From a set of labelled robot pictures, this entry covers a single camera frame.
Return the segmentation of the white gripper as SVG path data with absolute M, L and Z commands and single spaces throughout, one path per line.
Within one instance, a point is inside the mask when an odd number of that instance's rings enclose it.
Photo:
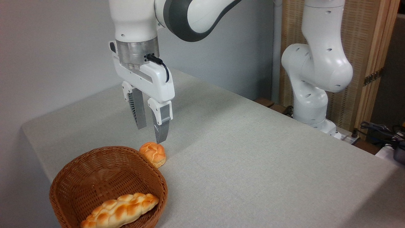
M 175 90 L 171 72 L 151 61 L 140 65 L 139 69 L 127 69 L 120 63 L 116 41 L 110 41 L 109 48 L 117 75 L 125 81 L 122 83 L 124 99 L 130 105 L 139 130 L 147 126 L 142 92 L 151 97 L 147 103 L 152 110 L 156 143 L 161 144 L 167 139 L 173 119 L 170 100 L 175 97 Z

